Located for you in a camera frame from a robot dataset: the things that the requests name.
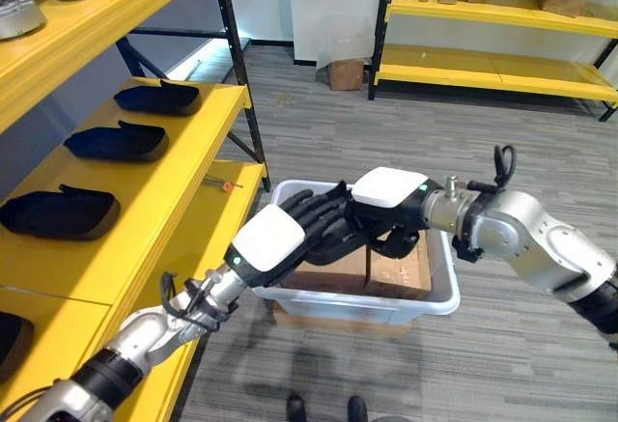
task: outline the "shelf post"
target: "shelf post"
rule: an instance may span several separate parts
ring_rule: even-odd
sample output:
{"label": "shelf post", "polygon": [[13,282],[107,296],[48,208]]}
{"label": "shelf post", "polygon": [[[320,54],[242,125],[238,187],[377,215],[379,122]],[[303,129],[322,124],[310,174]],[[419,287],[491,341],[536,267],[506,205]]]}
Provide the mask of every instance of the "shelf post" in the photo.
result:
{"label": "shelf post", "polygon": [[249,132],[251,133],[251,141],[253,142],[253,148],[255,150],[255,157],[257,161],[263,163],[267,169],[267,174],[262,178],[262,184],[266,192],[270,191],[270,176],[268,173],[266,158],[264,154],[264,147],[262,145],[262,136],[260,135],[260,128],[258,127],[258,120],[255,115],[253,97],[251,95],[251,88],[249,87],[249,79],[247,76],[246,66],[244,65],[244,58],[242,56],[242,47],[240,45],[239,31],[236,25],[236,18],[234,16],[234,8],[232,7],[232,0],[218,0],[219,10],[221,11],[221,18],[223,19],[223,26],[225,34],[227,35],[228,45],[230,47],[230,55],[232,56],[232,64],[234,66],[234,73],[239,85],[247,87],[249,97],[251,98],[251,106],[244,109],[244,115],[249,124]]}
{"label": "shelf post", "polygon": [[371,67],[369,70],[369,85],[368,99],[373,100],[376,97],[376,73],[379,70],[379,64],[382,60],[382,51],[384,49],[384,38],[386,37],[386,7],[391,0],[379,0],[378,18],[376,19],[376,41],[374,43],[374,55],[371,57]]}
{"label": "shelf post", "polygon": [[[601,54],[599,55],[599,58],[597,58],[597,60],[594,63],[594,66],[597,70],[601,67],[604,61],[607,60],[607,57],[611,54],[613,49],[616,48],[616,45],[618,45],[618,39],[611,39],[609,43],[605,46],[603,52],[601,52]],[[607,110],[601,116],[601,118],[599,118],[599,122],[604,123],[609,118],[611,118],[611,115],[614,114],[616,109],[617,109],[616,107],[609,105],[607,107]]]}

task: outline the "black metal shelf frame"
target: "black metal shelf frame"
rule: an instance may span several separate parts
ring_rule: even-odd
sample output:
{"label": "black metal shelf frame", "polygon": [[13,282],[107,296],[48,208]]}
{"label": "black metal shelf frame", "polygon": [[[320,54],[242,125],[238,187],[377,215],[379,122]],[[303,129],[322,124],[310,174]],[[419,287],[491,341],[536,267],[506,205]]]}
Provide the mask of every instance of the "black metal shelf frame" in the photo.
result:
{"label": "black metal shelf frame", "polygon": [[[374,45],[374,55],[372,56],[372,59],[371,59],[371,67],[369,71],[369,86],[368,86],[368,94],[367,94],[367,98],[369,100],[373,100],[374,98],[376,98],[376,90],[378,87],[375,84],[376,73],[379,71],[379,64],[381,63],[381,60],[382,60],[382,51],[384,50],[384,38],[386,37],[386,26],[387,26],[387,23],[385,21],[386,8],[388,7],[388,4],[390,4],[390,1],[391,0],[379,0],[378,18],[376,19],[376,42]],[[601,67],[601,65],[604,63],[607,57],[611,54],[611,52],[616,47],[616,45],[618,45],[618,39],[609,40],[609,42],[607,43],[607,46],[605,47],[603,52],[601,52],[601,54],[599,55],[599,57],[593,64],[595,68],[598,69]],[[405,81],[401,81],[401,82],[400,81],[390,81],[390,82],[396,82],[398,84],[406,83]],[[609,118],[611,118],[611,115],[613,115],[616,109],[618,109],[612,106],[611,104],[607,103],[606,101],[603,101],[603,104],[607,107],[607,110],[603,113],[601,118],[599,118],[599,121],[601,123],[604,123]]]}
{"label": "black metal shelf frame", "polygon": [[[253,149],[245,144],[237,135],[232,131],[229,131],[228,138],[243,150],[248,156],[258,163],[263,163],[266,167],[267,174],[262,178],[262,185],[266,192],[270,192],[270,176],[268,173],[266,158],[264,154],[264,147],[262,145],[262,136],[260,134],[260,128],[258,126],[258,119],[255,114],[253,97],[251,95],[251,88],[249,87],[249,79],[247,76],[246,66],[244,65],[244,58],[242,56],[242,47],[240,45],[239,31],[236,25],[236,19],[234,17],[234,8],[232,7],[232,0],[218,0],[219,10],[221,11],[221,18],[223,19],[224,31],[201,31],[201,30],[188,30],[188,29],[170,29],[170,28],[146,28],[138,27],[131,30],[130,34],[143,34],[151,36],[179,36],[185,38],[202,38],[202,39],[225,39],[230,47],[230,54],[232,56],[232,67],[236,74],[236,79],[239,85],[246,86],[249,97],[251,98],[251,107],[244,109],[244,114],[249,125],[249,133],[251,134],[251,141],[253,143]],[[131,43],[126,36],[120,38],[116,42],[116,47],[120,51],[123,60],[128,67],[128,70],[133,76],[145,77],[143,68],[146,68],[154,76],[167,79],[165,72],[156,67],[156,65],[140,53]]]}

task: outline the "black cable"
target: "black cable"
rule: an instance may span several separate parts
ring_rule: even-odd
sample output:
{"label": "black cable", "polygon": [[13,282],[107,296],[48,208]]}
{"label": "black cable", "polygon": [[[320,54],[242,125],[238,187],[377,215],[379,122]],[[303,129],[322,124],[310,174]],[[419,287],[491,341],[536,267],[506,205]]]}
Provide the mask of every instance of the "black cable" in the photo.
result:
{"label": "black cable", "polygon": [[167,314],[174,316],[177,319],[182,319],[190,324],[198,325],[205,330],[216,332],[219,329],[219,323],[217,323],[216,329],[213,330],[212,327],[205,323],[200,323],[199,321],[195,321],[194,319],[189,318],[186,315],[185,311],[179,311],[174,308],[170,303],[170,299],[176,296],[176,287],[174,286],[174,277],[176,274],[172,272],[163,272],[161,275],[161,281],[159,283],[159,291],[161,294],[161,305]]}
{"label": "black cable", "polygon": [[[505,161],[507,152],[511,158],[508,167]],[[507,144],[500,149],[500,147],[496,145],[493,148],[493,163],[495,165],[495,178],[493,181],[497,184],[498,188],[503,188],[515,174],[515,169],[518,165],[518,153],[515,147],[511,144]]]}
{"label": "black cable", "polygon": [[15,401],[10,403],[2,412],[0,412],[0,422],[5,422],[9,420],[9,417],[14,415],[20,409],[26,407],[34,401],[37,401],[41,397],[41,395],[50,388],[51,386],[42,386],[41,388],[29,391],[25,395],[17,398]]}

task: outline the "shelving unit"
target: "shelving unit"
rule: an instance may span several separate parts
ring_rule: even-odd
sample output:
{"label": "shelving unit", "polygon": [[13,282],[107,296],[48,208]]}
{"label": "shelving unit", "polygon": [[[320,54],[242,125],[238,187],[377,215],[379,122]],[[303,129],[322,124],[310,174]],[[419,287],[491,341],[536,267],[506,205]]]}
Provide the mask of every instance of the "shelving unit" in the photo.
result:
{"label": "shelving unit", "polygon": [[[111,43],[135,76],[126,87],[156,85],[142,67],[165,77],[130,44],[126,33],[171,0],[38,0],[48,23],[24,38],[0,42],[0,133]],[[177,36],[228,41],[238,85],[196,84],[203,105],[190,117],[122,110],[113,99],[77,130],[129,123],[164,127],[170,140],[152,163],[86,160],[64,146],[54,150],[9,197],[57,190],[60,183],[112,192],[121,216],[97,240],[20,236],[0,226],[0,311],[35,325],[26,361],[0,385],[0,408],[53,379],[67,378],[117,332],[130,312],[160,303],[158,280],[169,269],[203,277],[218,267],[256,192],[270,182],[242,59],[231,0],[218,0],[224,31],[167,29]],[[137,28],[141,34],[156,34]],[[253,149],[231,128],[241,109]],[[224,139],[255,163],[213,161]],[[207,175],[240,186],[229,192],[202,184]],[[157,367],[114,420],[167,420],[196,344]]]}
{"label": "shelving unit", "polygon": [[[609,38],[606,49],[588,65],[543,58],[470,50],[385,45],[392,15],[452,18],[509,24]],[[618,9],[588,4],[575,18],[539,10],[536,0],[487,0],[439,4],[436,0],[380,0],[369,99],[381,80],[422,82],[600,100],[607,106],[599,121],[618,108],[618,92],[598,68],[618,44]]]}

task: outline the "shoe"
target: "shoe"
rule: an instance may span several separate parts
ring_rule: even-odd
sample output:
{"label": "shoe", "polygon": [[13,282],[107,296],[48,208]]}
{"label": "shoe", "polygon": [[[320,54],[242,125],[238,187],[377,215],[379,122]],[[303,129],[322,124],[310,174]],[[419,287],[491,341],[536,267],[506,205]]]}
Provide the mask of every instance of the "shoe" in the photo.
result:
{"label": "shoe", "polygon": [[300,395],[292,393],[286,403],[286,416],[289,422],[307,422],[305,402]]}
{"label": "shoe", "polygon": [[348,400],[348,422],[369,422],[367,407],[360,396],[350,396]]}

